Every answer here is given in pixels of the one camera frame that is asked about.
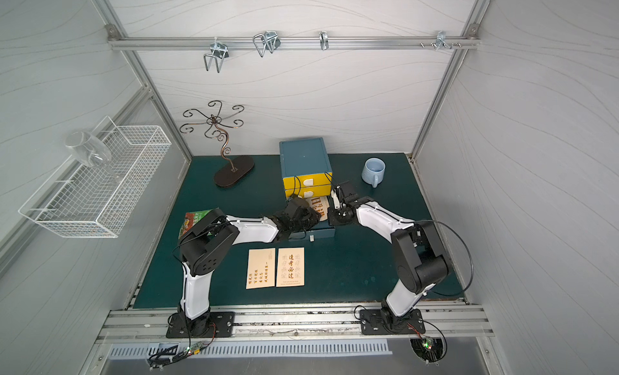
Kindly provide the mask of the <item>beige postcard bold red characters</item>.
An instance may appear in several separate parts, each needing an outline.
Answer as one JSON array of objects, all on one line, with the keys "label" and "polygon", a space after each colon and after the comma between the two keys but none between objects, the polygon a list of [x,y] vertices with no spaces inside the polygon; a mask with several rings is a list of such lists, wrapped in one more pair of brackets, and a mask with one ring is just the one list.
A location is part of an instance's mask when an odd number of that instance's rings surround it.
[{"label": "beige postcard bold red characters", "polygon": [[327,220],[328,209],[330,208],[330,203],[327,196],[307,198],[306,201],[313,210],[319,213],[320,222]]}]

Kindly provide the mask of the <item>teal bottom drawer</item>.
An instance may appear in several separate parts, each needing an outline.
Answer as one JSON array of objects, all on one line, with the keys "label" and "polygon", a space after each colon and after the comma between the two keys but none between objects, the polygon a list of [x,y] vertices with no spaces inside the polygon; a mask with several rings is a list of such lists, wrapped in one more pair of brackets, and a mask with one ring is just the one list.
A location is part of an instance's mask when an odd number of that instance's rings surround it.
[{"label": "teal bottom drawer", "polygon": [[320,239],[333,238],[335,236],[335,227],[331,226],[328,221],[318,222],[310,230],[305,232],[294,232],[290,235],[289,241],[310,241],[314,242]]}]

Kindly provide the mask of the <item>yellow drawer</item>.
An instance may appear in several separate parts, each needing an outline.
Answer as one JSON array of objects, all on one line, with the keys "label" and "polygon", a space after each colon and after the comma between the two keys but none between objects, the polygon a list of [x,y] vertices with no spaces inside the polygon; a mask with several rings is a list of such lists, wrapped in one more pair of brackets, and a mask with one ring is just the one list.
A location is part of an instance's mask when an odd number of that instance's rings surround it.
[{"label": "yellow drawer", "polygon": [[299,194],[305,190],[329,190],[332,176],[333,172],[327,171],[308,175],[286,176],[283,177],[282,181],[287,192],[292,193],[294,191],[296,194]]},{"label": "yellow drawer", "polygon": [[301,199],[312,199],[322,196],[329,196],[331,186],[329,184],[322,186],[299,186],[296,185],[291,189],[285,191],[285,197],[290,198],[293,195],[298,196]]}]

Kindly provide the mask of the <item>beige postcard large red characters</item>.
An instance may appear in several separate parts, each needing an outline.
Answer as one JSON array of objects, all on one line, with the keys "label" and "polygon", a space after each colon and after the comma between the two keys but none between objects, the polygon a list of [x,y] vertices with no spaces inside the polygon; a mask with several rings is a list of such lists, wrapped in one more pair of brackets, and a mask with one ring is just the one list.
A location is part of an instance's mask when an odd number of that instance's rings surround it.
[{"label": "beige postcard large red characters", "polygon": [[305,249],[284,248],[277,254],[277,287],[305,285]]}]

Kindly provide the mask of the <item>beige postcard small red text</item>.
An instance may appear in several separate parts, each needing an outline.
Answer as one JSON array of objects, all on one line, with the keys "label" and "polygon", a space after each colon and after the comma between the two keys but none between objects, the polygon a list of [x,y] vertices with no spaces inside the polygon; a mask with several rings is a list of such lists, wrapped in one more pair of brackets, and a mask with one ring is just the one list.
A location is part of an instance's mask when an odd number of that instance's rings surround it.
[{"label": "beige postcard small red text", "polygon": [[251,249],[248,253],[246,289],[274,287],[275,279],[276,249]]}]

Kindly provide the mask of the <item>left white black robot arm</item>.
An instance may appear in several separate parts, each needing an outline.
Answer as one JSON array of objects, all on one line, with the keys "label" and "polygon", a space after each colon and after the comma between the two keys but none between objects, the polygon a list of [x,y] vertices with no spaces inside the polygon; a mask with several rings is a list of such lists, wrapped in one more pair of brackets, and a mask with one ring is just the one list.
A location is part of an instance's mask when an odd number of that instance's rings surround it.
[{"label": "left white black robot arm", "polygon": [[286,241],[293,233],[311,230],[320,218],[301,198],[291,198],[282,211],[257,219],[225,215],[219,208],[209,211],[177,244],[183,269],[182,318],[190,323],[208,316],[212,275],[232,246]]}]

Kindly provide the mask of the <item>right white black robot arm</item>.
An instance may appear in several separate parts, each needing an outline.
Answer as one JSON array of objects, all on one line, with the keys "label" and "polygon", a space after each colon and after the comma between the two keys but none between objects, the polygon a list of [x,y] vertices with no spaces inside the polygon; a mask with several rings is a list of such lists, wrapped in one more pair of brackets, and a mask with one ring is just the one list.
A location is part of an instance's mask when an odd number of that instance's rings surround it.
[{"label": "right white black robot arm", "polygon": [[383,302],[380,318],[385,331],[400,333],[417,314],[417,304],[450,273],[435,225],[395,214],[374,199],[356,194],[349,182],[332,187],[330,197],[331,224],[357,223],[390,242],[398,281]]}]

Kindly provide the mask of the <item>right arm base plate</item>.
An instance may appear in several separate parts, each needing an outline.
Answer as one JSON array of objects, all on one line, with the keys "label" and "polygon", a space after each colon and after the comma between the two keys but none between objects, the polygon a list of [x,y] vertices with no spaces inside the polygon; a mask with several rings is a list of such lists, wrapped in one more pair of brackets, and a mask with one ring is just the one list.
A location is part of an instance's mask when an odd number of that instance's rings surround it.
[{"label": "right arm base plate", "polygon": [[361,309],[358,311],[357,318],[360,321],[361,332],[366,336],[426,333],[419,309],[412,309],[403,316],[392,315],[388,308]]}]

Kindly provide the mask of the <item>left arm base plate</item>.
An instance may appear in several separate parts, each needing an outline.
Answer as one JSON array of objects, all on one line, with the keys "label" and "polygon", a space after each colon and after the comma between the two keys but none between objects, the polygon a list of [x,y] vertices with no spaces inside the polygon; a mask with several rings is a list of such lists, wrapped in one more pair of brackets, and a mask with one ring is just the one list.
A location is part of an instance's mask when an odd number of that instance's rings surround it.
[{"label": "left arm base plate", "polygon": [[232,335],[235,312],[212,312],[190,320],[182,311],[175,312],[168,319],[165,337],[168,339],[197,339],[203,337],[227,338]]}]

